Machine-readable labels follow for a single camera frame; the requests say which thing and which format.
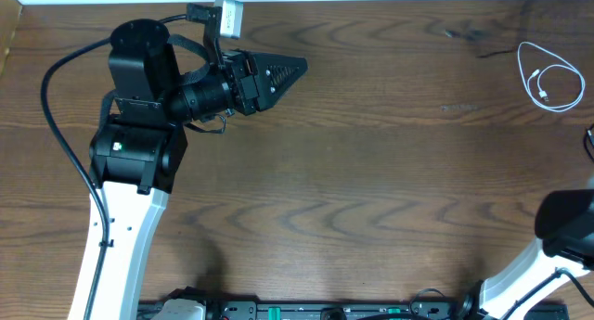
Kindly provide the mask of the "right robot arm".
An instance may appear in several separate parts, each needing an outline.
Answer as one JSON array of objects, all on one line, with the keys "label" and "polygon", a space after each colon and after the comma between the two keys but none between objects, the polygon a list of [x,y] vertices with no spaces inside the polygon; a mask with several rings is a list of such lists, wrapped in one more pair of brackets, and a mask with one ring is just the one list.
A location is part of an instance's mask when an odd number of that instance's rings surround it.
[{"label": "right robot arm", "polygon": [[593,187],[556,190],[539,205],[534,238],[478,288],[475,314],[522,319],[557,288],[593,272]]}]

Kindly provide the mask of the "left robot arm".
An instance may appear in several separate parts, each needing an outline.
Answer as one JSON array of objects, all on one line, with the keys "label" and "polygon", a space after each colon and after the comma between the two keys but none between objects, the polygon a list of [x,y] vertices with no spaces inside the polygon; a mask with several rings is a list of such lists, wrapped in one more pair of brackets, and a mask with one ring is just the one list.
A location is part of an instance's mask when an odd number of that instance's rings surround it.
[{"label": "left robot arm", "polygon": [[91,214],[69,316],[136,317],[149,249],[187,148],[187,131],[226,111],[273,108],[307,71],[304,58],[220,52],[157,20],[110,36],[107,93],[89,156]]}]

